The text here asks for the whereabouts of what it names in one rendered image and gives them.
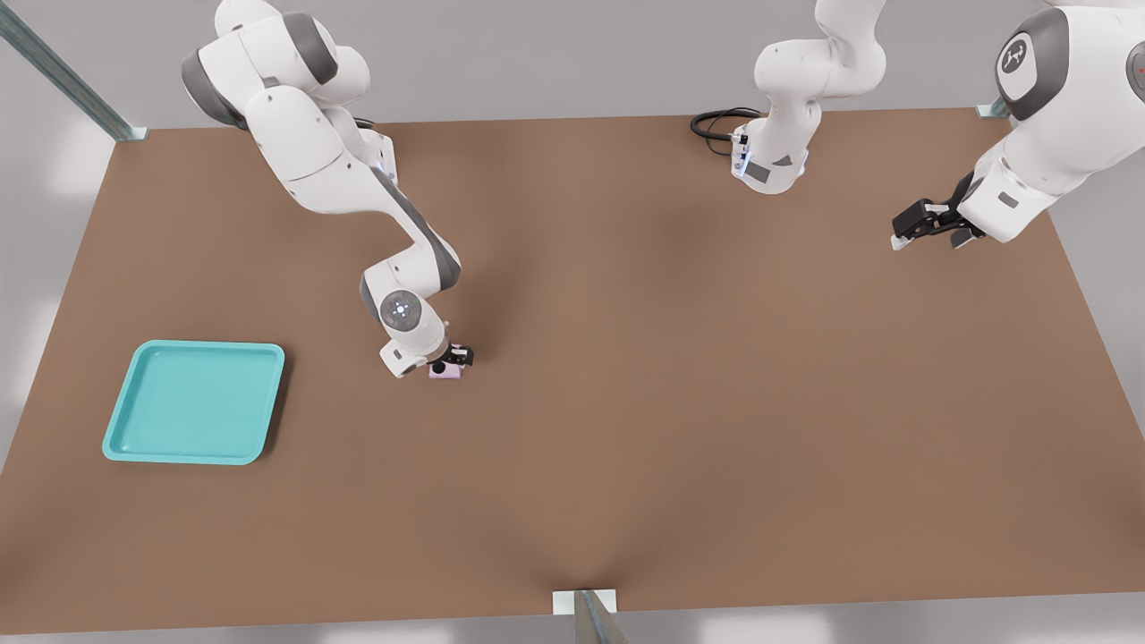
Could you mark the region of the pale blue-green tray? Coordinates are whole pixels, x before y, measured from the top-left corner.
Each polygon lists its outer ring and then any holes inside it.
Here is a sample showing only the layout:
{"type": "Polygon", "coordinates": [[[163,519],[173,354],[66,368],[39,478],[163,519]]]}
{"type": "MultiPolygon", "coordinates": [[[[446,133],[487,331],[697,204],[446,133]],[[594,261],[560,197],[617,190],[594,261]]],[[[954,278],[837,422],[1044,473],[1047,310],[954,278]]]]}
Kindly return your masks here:
{"type": "Polygon", "coordinates": [[[253,463],[284,367],[274,343],[145,341],[131,356],[102,453],[131,463],[253,463]]]}

